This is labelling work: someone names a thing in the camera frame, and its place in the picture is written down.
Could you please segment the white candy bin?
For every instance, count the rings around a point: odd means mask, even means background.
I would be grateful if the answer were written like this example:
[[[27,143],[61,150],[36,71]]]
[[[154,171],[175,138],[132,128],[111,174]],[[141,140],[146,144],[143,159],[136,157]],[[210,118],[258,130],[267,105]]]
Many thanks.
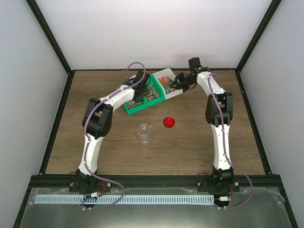
[[[183,93],[182,89],[172,88],[172,83],[175,82],[176,75],[170,68],[155,72],[152,75],[156,79],[156,82],[160,85],[161,90],[164,93],[165,100]]]

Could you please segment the green double candy bin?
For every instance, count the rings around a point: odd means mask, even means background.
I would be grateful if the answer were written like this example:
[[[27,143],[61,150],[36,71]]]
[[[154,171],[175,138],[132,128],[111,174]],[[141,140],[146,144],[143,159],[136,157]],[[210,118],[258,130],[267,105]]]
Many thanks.
[[[123,104],[128,115],[132,115],[165,101],[165,94],[154,75],[150,75],[146,85],[148,88],[148,94],[146,96],[140,98],[139,100],[132,99]]]

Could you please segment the clear plastic jar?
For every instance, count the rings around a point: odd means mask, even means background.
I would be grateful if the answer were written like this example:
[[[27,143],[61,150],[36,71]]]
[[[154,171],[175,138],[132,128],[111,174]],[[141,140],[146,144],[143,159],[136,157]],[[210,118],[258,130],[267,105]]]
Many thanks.
[[[148,124],[141,124],[138,127],[138,138],[142,145],[147,145],[151,140],[151,127]]]

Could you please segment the green slotted scoop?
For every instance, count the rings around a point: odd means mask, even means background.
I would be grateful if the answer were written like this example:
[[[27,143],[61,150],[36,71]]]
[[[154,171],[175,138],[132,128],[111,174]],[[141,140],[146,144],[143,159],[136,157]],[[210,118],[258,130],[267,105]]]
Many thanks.
[[[164,90],[165,90],[165,93],[166,94],[169,94],[169,93],[172,93],[174,91],[176,91],[175,89],[172,88],[171,84],[173,83],[174,81],[169,79],[168,81],[166,81],[164,84],[163,84],[163,87],[164,87]]]

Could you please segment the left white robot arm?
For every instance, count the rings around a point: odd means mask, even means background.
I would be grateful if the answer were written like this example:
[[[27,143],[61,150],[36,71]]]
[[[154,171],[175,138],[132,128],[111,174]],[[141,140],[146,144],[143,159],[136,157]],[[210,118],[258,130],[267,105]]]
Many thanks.
[[[124,103],[146,96],[149,77],[145,71],[138,71],[111,94],[89,100],[82,121],[85,145],[82,160],[76,170],[76,179],[85,191],[91,192],[97,186],[98,155],[103,139],[110,132],[113,113]]]

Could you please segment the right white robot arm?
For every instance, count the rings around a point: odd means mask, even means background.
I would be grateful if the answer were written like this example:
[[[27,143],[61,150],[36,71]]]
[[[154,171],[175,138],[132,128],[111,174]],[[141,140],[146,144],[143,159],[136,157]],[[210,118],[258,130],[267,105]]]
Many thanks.
[[[214,143],[214,162],[209,182],[216,191],[223,191],[234,179],[232,162],[229,155],[229,128],[233,118],[233,94],[225,91],[214,79],[208,67],[202,67],[199,57],[188,60],[189,72],[178,74],[170,88],[190,90],[199,85],[206,95],[205,117],[210,124]]]

